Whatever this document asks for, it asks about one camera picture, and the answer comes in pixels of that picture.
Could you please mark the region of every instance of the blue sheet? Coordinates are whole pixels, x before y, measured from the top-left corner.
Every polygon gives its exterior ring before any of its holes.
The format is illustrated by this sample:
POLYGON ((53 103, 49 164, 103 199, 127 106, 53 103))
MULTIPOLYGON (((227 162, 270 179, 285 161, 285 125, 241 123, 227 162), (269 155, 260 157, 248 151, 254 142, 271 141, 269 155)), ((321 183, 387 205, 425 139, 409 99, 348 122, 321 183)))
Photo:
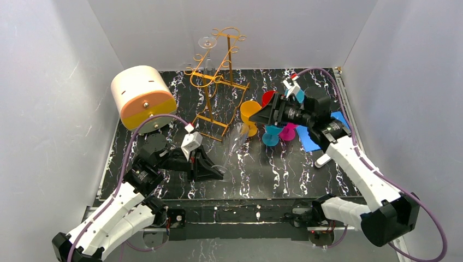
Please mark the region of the blue sheet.
MULTIPOLYGON (((342 116, 342 112, 333 112, 331 116, 335 119, 341 121, 346 127, 348 127, 346 120, 342 116)), ((320 147, 315 144, 312 139, 310 139, 307 131, 307 127, 298 126, 296 131, 299 134, 299 139, 301 140, 302 146, 304 147, 305 152, 320 150, 320 147)))

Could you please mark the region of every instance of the metal rack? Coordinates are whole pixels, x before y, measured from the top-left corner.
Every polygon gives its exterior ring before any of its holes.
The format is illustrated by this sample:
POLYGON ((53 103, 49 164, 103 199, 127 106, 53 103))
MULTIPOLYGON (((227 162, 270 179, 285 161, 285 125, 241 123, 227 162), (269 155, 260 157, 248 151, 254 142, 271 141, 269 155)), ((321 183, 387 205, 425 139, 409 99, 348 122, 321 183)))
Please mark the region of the metal rack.
POLYGON ((214 28, 212 30, 211 34, 214 35, 217 40, 220 37, 226 37, 227 38, 228 52, 226 53, 225 57, 223 58, 222 63, 219 65, 219 67, 215 71, 214 75, 207 75, 207 74, 201 73, 199 68, 201 68, 201 64, 203 63, 205 57, 207 57, 207 55, 211 51, 210 49, 208 49, 208 51, 204 55, 201 55, 201 54, 196 54, 195 55, 195 57, 193 59, 198 62, 198 65, 194 69, 192 67, 187 67, 186 70, 185 70, 185 75, 190 75, 190 83, 191 83, 192 86, 204 89, 204 93, 205 93, 205 97, 206 97, 206 106, 204 107, 204 110, 202 110, 200 113, 198 113, 196 115, 196 117, 194 118, 192 124, 194 125, 194 123, 196 121, 198 121, 199 119, 202 119, 202 120, 208 121, 208 122, 210 122, 210 123, 212 123, 214 125, 222 127, 223 132, 222 132, 222 135, 219 138, 215 137, 213 135, 210 135, 210 134, 205 134, 205 133, 200 132, 202 135, 207 136, 208 138, 212 138, 212 139, 215 139, 217 141, 222 142, 223 136, 225 135, 226 131, 228 130, 230 124, 233 122, 233 118, 234 118, 234 116, 236 114, 236 111, 241 106, 241 103, 243 102, 245 93, 249 89, 249 83, 246 86, 233 83, 233 70, 232 70, 232 54, 237 53, 238 50, 239 50, 239 48, 237 46, 235 46, 235 44, 236 44, 237 41, 244 41, 246 39, 246 36, 242 35, 240 33, 240 31, 235 27, 227 27, 227 28, 224 28, 224 29, 222 29, 220 31, 218 29, 214 28), (224 33, 224 31, 227 31, 227 30, 230 30, 230 29, 235 30, 237 35, 224 33), (221 69, 226 69, 226 68, 229 69, 230 80, 224 79, 223 75, 219 74, 219 71, 221 69), (203 85, 198 85, 197 84, 197 82, 198 82, 197 78, 202 79, 203 85), (213 94, 211 95, 211 97, 209 97, 209 86, 211 84, 213 84, 213 83, 215 84, 215 90, 214 90, 213 94), (233 88, 238 88, 240 90, 243 90, 240 103, 238 104, 237 107, 235 107, 235 110, 233 112, 233 115, 232 115, 230 121, 228 121, 226 123, 222 123, 222 122, 214 120, 212 106, 211 106, 211 98, 213 98, 216 95, 219 84, 223 84, 223 85, 227 85, 227 86, 231 86, 233 88), (209 111, 209 116, 205 116, 205 111, 206 110, 209 111))

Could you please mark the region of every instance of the pink cup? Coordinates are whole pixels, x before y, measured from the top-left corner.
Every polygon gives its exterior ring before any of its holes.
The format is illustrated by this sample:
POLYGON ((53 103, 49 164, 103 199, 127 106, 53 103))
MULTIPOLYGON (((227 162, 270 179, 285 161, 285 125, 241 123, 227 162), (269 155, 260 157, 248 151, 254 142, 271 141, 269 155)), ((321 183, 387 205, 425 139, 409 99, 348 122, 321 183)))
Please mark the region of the pink cup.
POLYGON ((291 141, 296 137, 296 131, 294 130, 296 127, 298 127, 297 124, 288 123, 278 135, 284 141, 291 141))

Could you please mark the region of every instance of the white wall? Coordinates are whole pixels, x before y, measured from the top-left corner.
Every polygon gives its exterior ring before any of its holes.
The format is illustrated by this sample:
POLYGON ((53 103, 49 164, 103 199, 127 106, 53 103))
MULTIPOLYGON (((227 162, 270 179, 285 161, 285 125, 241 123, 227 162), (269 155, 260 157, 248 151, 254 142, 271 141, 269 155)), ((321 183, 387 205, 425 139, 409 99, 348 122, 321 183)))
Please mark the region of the white wall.
MULTIPOLYGON (((376 0, 88 0, 125 68, 184 70, 213 28, 237 27, 234 68, 344 64, 376 0)), ((212 50, 218 67, 227 43, 212 50)))
MULTIPOLYGON (((368 156, 435 212, 463 261, 463 2, 380 0, 343 70, 368 156)), ((434 258, 441 240, 420 213, 406 235, 434 258)))
POLYGON ((122 70, 86 1, 0 0, 0 260, 56 261, 93 202, 122 70))

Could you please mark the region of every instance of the yellow cup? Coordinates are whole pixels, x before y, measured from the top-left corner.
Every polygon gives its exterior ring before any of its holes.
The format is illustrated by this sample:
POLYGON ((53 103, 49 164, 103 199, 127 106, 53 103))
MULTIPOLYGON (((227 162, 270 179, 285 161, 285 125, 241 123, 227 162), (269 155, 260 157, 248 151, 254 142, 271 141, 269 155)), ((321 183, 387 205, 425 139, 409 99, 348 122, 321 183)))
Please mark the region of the yellow cup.
POLYGON ((257 113, 261 109, 261 106, 256 101, 246 101, 241 104, 240 115, 241 120, 244 124, 249 126, 248 136, 254 136, 257 134, 257 126, 255 122, 249 121, 249 118, 257 113))

